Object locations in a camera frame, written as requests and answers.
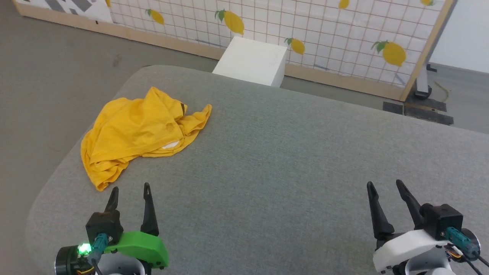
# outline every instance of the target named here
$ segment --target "green led light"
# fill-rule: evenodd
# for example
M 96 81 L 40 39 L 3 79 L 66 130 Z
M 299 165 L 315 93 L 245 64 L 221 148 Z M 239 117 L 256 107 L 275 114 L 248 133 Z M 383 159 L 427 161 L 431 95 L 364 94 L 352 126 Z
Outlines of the green led light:
M 91 252 L 90 244 L 81 244 L 78 246 L 78 254 L 79 255 L 88 255 Z

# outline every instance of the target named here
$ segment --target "white box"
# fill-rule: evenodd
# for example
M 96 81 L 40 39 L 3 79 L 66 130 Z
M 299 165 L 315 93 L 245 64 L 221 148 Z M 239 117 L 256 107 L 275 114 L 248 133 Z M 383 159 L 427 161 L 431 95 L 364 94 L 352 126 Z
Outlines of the white box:
M 212 73 L 280 87 L 286 52 L 284 46 L 235 36 Z

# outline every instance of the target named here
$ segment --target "gray table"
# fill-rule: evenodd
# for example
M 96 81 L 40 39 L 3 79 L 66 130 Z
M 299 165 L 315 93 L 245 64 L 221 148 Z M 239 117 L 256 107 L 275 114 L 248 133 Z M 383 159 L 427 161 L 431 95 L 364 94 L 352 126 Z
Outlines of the gray table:
M 170 254 L 170 267 L 154 274 L 374 274 L 368 181 L 397 231 L 413 227 L 395 186 L 402 179 L 420 203 L 457 208 L 489 246 L 487 135 L 169 66 L 141 69 L 116 97 L 144 97 L 150 86 L 189 112 L 213 106 L 185 150 L 137 158 L 112 185 L 131 231 L 151 184 Z M 27 221 L 27 245 L 46 274 L 60 247 L 87 239 L 86 221 L 110 194 L 95 190 L 79 155 L 80 142 Z

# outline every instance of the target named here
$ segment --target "gray floor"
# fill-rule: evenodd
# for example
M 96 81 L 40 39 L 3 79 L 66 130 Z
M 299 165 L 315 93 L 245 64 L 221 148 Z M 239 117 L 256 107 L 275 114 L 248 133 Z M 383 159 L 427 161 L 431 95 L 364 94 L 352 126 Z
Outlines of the gray floor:
M 0 1 L 0 61 L 0 266 L 5 274 L 37 274 L 23 243 L 28 210 L 126 79 L 145 65 L 212 71 L 217 62 L 22 18 L 10 1 Z M 454 126 L 489 133 L 487 86 L 447 75 L 432 77 L 452 90 L 447 105 Z M 282 87 L 377 109 L 386 101 L 289 77 Z M 433 98 L 444 96 L 435 89 Z M 79 214 L 85 219 L 90 213 Z

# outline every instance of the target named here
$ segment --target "grid pattern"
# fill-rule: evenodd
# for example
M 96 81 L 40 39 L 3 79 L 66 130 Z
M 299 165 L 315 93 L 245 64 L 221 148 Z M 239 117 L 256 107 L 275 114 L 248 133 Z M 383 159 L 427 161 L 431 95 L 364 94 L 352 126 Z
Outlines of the grid pattern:
M 405 87 L 445 0 L 431 6 L 421 0 L 112 0 L 115 23 L 194 43 L 226 48 L 233 36 L 288 46 L 287 63 Z M 159 12 L 161 25 L 146 14 Z M 235 34 L 215 18 L 232 11 L 244 23 Z M 284 41 L 300 40 L 303 54 Z M 389 64 L 372 46 L 377 41 L 400 45 L 401 67 Z

